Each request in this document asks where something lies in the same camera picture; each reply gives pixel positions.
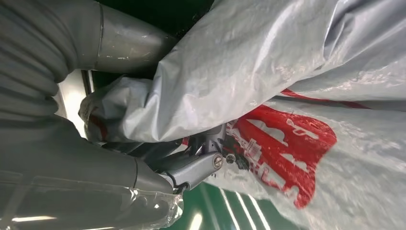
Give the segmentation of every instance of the white plastic sheet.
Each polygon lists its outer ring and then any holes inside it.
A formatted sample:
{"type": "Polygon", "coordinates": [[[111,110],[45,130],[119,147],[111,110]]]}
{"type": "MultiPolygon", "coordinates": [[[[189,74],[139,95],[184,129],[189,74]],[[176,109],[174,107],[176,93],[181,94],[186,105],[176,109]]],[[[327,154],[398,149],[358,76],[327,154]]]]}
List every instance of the white plastic sheet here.
{"type": "Polygon", "coordinates": [[[250,171],[226,164],[207,182],[269,199],[312,230],[404,229],[405,121],[398,111],[272,99],[228,125],[250,171]]]}
{"type": "Polygon", "coordinates": [[[242,116],[228,133],[252,171],[226,164],[208,182],[310,229],[404,229],[404,12],[404,0],[221,0],[153,81],[121,78],[80,113],[96,140],[148,142],[242,116]]]}

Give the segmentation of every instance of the green floor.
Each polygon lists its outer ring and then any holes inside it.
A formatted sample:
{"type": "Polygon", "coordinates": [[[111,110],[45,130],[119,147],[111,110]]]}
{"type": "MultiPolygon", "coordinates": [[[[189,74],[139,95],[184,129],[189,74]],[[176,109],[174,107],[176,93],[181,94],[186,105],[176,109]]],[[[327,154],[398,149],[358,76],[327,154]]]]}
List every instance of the green floor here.
{"type": "MultiPolygon", "coordinates": [[[[148,22],[182,38],[206,14],[213,0],[100,0],[100,3],[148,22]]],[[[154,69],[133,74],[152,78],[154,69]]],[[[94,72],[95,88],[105,86],[120,74],[94,72]]],[[[298,230],[269,201],[256,201],[209,184],[184,193],[184,212],[167,230],[298,230]]]]}

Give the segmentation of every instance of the plastic bag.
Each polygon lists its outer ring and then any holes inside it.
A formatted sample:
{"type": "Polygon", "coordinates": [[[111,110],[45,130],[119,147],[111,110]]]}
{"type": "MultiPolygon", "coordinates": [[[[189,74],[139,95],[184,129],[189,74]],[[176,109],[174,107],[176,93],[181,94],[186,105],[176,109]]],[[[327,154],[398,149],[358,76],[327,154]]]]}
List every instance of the plastic bag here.
{"type": "Polygon", "coordinates": [[[332,105],[272,99],[229,123],[226,151],[250,171],[226,164],[207,182],[309,229],[403,229],[406,114],[332,105]]]}
{"type": "Polygon", "coordinates": [[[242,117],[228,129],[237,163],[208,182],[310,229],[404,229],[405,11],[402,0],[220,0],[153,82],[122,78],[81,114],[98,140],[152,142],[242,117]]]}
{"type": "Polygon", "coordinates": [[[1,230],[124,229],[171,226],[181,195],[0,171],[1,230]]]}

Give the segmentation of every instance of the metal bolt head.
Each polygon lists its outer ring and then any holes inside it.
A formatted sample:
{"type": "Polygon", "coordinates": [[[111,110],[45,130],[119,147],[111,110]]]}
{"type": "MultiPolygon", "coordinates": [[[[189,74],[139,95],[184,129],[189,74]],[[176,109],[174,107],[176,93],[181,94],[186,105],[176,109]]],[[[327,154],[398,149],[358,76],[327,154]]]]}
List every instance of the metal bolt head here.
{"type": "Polygon", "coordinates": [[[216,155],[213,160],[213,166],[215,169],[220,169],[223,165],[223,157],[221,155],[216,155]]]}

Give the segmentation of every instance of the red printed logo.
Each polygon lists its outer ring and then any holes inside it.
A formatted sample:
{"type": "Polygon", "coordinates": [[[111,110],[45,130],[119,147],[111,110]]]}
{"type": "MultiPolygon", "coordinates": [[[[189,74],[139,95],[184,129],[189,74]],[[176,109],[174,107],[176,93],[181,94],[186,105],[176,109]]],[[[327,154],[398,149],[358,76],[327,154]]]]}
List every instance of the red printed logo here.
{"type": "Polygon", "coordinates": [[[337,142],[326,123],[264,105],[238,119],[231,133],[244,149],[251,171],[294,199],[297,208],[309,204],[317,164],[337,142]]]}

